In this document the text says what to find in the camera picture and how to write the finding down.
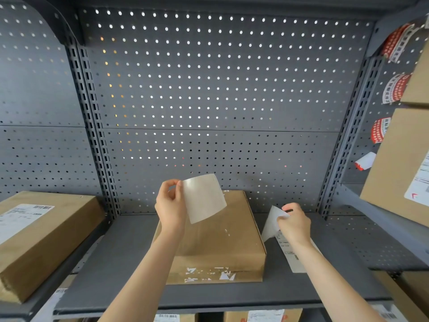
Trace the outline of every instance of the shelf bracket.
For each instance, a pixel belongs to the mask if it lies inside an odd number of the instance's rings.
[[[82,29],[79,23],[77,11],[72,0],[23,0],[45,19],[46,23],[51,27],[58,41],[66,45],[67,35],[64,26],[59,21],[60,17],[67,23],[73,36],[78,43],[84,46],[84,38]]]
[[[409,8],[381,18],[375,24],[374,32],[366,49],[366,56],[371,57],[375,55],[378,48],[396,28],[427,14],[429,14],[429,0],[419,0]]]

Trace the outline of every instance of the metal shelf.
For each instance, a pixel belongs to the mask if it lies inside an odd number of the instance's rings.
[[[102,222],[96,229],[74,250],[72,254],[51,274],[51,276],[31,295],[23,304],[0,301],[1,319],[23,319],[29,321],[40,310],[43,304],[56,291],[61,282],[69,275],[73,267],[88,251],[91,245],[107,230],[107,221]]]
[[[259,228],[266,216],[255,214]],[[326,222],[316,213],[308,216],[314,242],[351,286],[371,303],[390,301],[389,293],[359,257],[334,236]],[[101,316],[149,249],[157,224],[156,215],[118,216],[57,304],[55,318]],[[159,312],[322,307],[307,274],[292,273],[276,240],[269,239],[265,246],[263,282],[170,285],[164,290]]]
[[[335,203],[351,205],[361,211],[429,265],[429,228],[362,200],[362,188],[363,184],[338,184],[334,195]]]

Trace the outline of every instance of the forearm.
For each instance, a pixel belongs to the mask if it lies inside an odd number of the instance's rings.
[[[153,322],[179,241],[161,232],[100,322]]]
[[[312,245],[293,249],[333,322],[385,322]]]

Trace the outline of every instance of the person's left hand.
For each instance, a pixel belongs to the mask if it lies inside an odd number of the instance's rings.
[[[161,221],[161,232],[173,233],[182,237],[185,232],[187,215],[183,182],[178,179],[163,182],[157,196],[155,209]]]

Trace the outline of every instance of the person's left arm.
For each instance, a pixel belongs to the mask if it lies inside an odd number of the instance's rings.
[[[185,232],[183,183],[162,183],[155,209],[162,230],[136,270],[99,319],[99,322],[153,322],[174,255]]]

